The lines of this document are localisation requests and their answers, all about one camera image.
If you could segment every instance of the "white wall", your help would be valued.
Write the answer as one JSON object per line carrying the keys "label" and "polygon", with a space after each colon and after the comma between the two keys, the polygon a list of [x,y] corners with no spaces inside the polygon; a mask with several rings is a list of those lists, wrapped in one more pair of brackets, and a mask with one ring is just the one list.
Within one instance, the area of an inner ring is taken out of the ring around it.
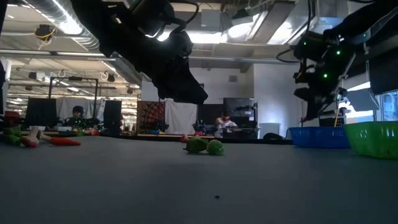
{"label": "white wall", "polygon": [[[205,84],[208,98],[205,104],[223,103],[224,97],[253,98],[253,68],[247,73],[239,69],[212,68],[210,71],[203,68],[191,68],[190,71],[196,80]],[[238,77],[237,82],[229,82],[230,75]],[[141,100],[158,101],[157,89],[151,82],[142,82]]]}
{"label": "white wall", "polygon": [[297,127],[302,116],[302,106],[294,91],[293,74],[299,70],[294,65],[254,65],[254,99],[259,103],[259,123],[280,123],[279,134],[285,136],[289,127]]}

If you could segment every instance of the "green vegetable toy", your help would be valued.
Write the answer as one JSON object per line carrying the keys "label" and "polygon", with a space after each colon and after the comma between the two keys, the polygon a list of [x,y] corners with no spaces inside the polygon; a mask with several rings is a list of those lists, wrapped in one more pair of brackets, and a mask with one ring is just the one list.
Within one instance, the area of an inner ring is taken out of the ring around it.
{"label": "green vegetable toy", "polygon": [[211,140],[210,143],[207,145],[207,152],[211,155],[223,155],[224,154],[224,147],[223,143],[219,140]]}
{"label": "green vegetable toy", "polygon": [[1,141],[12,145],[12,146],[20,146],[21,145],[21,130],[19,127],[14,128],[5,128],[3,135],[0,136]]}
{"label": "green vegetable toy", "polygon": [[187,141],[187,147],[184,150],[191,153],[199,153],[206,150],[208,144],[209,141],[207,139],[201,139],[199,136],[195,136]]}

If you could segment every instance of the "blue basket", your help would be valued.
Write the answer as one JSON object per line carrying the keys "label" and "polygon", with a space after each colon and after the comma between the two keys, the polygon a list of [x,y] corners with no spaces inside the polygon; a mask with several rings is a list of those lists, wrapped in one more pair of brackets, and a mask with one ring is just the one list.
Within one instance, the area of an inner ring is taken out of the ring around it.
{"label": "blue basket", "polygon": [[349,149],[344,128],[306,127],[289,128],[293,145],[313,149]]}

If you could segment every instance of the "computer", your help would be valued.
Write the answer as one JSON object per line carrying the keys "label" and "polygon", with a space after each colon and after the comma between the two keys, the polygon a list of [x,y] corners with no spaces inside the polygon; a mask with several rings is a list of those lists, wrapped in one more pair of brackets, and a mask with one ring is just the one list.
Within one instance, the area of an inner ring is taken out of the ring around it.
{"label": "computer", "polygon": [[28,126],[48,126],[56,124],[56,99],[29,98],[27,102],[25,124]]}
{"label": "computer", "polygon": [[224,98],[223,111],[230,117],[254,117],[254,99],[250,98]]}

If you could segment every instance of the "green basket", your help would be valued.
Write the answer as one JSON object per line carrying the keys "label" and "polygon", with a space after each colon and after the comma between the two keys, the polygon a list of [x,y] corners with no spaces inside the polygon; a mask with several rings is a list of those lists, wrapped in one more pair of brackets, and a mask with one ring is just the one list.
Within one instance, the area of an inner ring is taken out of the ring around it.
{"label": "green basket", "polygon": [[398,159],[398,121],[344,125],[355,153],[380,159]]}

